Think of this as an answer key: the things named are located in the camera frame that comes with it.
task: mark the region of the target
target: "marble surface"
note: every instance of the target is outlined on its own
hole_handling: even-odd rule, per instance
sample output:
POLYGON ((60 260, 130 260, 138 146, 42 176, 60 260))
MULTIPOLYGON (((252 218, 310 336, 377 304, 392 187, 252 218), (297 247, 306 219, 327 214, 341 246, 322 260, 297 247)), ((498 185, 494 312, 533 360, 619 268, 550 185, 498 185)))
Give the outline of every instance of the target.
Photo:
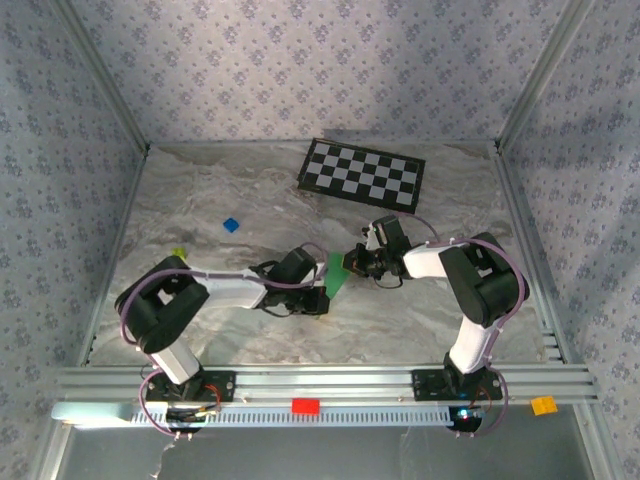
MULTIPOLYGON (((483 147, 367 146, 427 160, 417 214, 443 238, 486 230, 520 260, 483 147)), ((307 240, 338 252, 361 241, 361 228, 386 212, 298 190, 296 176, 307 148, 305 142, 151 151, 96 334, 92 365, 145 361, 120 339, 112 306, 119 293, 172 248, 184 247, 192 268, 235 270, 280 259, 307 240), (240 222, 233 234, 222 227, 230 216, 240 222)), ((420 223, 402 223, 412 242, 427 239, 420 223)), ((351 276, 330 312, 319 318, 203 309, 184 338, 203 364, 440 362, 455 342, 460 322, 446 280, 414 280, 398 290, 381 290, 370 279, 351 276)), ((507 324, 494 355, 502 361, 535 362, 543 352, 529 301, 507 324)))

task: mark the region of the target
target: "black and white checkerboard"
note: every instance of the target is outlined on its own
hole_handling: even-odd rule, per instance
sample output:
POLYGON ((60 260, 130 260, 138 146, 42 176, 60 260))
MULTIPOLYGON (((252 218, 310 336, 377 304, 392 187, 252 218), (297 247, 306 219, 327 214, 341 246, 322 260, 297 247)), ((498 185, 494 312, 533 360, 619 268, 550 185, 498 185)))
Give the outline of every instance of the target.
POLYGON ((424 160, 314 139, 298 188, 415 213, 424 160))

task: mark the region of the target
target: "yellow block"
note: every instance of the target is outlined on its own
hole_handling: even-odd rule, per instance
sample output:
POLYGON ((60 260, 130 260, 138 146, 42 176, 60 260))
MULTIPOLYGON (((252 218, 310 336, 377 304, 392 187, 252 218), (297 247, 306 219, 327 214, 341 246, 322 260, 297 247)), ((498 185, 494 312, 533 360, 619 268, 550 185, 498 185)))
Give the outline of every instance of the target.
POLYGON ((538 397, 531 400, 534 415, 546 415, 547 413, 556 413, 558 406, 553 397, 538 397))
POLYGON ((171 255, 175 255, 176 257, 180 257, 183 262, 187 261, 187 251, 182 247, 171 249, 171 255))

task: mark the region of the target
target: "red block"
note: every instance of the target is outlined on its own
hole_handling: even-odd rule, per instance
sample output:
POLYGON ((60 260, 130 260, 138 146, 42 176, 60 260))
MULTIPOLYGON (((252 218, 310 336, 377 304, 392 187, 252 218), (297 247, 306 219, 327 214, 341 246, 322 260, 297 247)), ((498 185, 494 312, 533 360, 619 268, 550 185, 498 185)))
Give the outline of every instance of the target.
POLYGON ((297 415, 320 415, 320 400, 314 398, 294 398, 291 413, 297 415))

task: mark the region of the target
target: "wall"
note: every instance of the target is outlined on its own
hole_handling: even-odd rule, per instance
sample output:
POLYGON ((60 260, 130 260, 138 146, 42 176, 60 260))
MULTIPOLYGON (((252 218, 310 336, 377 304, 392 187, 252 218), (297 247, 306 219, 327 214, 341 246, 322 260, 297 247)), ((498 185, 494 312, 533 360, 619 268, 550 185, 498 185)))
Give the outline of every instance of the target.
POLYGON ((0 2, 0 478, 74 364, 140 158, 43 1, 0 2))
POLYGON ((569 340, 590 364, 629 478, 640 478, 640 8, 599 0, 508 159, 569 340))
POLYGON ((498 135, 564 0, 73 0, 151 142, 498 135))

